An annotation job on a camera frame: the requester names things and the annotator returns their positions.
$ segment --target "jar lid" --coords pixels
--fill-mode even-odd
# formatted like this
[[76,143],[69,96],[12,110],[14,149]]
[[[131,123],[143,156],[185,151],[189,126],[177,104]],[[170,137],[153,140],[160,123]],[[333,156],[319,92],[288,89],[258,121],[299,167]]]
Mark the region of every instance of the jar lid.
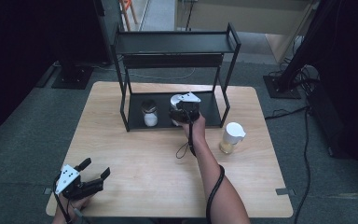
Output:
[[154,100],[145,100],[142,102],[142,111],[145,113],[153,113],[157,110],[157,105]]

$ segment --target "small jar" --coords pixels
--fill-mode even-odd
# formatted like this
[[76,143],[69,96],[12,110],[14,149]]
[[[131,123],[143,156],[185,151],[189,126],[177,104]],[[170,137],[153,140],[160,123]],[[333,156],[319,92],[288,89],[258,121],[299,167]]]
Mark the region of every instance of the small jar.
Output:
[[142,102],[142,112],[144,113],[145,125],[153,127],[157,125],[157,105],[154,100],[146,100]]

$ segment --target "white container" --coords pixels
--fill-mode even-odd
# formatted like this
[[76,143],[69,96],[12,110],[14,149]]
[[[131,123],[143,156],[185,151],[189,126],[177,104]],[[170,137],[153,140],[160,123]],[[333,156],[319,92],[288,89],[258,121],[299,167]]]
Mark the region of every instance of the white container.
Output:
[[153,127],[157,125],[157,105],[154,100],[147,100],[142,102],[142,112],[144,113],[145,125],[147,127]]
[[226,154],[234,151],[235,145],[245,137],[246,132],[242,126],[236,122],[230,122],[223,133],[223,139],[219,144],[220,150]]

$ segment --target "upper shelf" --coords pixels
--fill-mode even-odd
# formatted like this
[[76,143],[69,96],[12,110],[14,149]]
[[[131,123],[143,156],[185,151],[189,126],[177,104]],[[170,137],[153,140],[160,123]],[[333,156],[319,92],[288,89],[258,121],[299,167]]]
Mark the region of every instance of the upper shelf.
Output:
[[231,24],[224,32],[120,32],[116,54],[234,53],[241,45]]

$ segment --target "lower shelf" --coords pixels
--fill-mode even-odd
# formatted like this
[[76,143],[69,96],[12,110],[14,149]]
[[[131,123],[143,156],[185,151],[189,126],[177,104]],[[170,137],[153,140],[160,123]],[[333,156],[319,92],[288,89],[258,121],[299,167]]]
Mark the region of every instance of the lower shelf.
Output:
[[[130,96],[130,107],[128,115],[128,127],[135,129],[160,129],[174,128],[172,120],[169,117],[169,108],[171,106],[171,97],[175,94],[185,94],[186,92],[159,92],[159,93],[133,93]],[[193,91],[200,99],[200,112],[206,118],[207,127],[221,127],[221,117],[216,98],[212,91]],[[145,100],[154,100],[157,104],[158,124],[154,127],[147,127],[144,122],[142,112],[142,102]]]

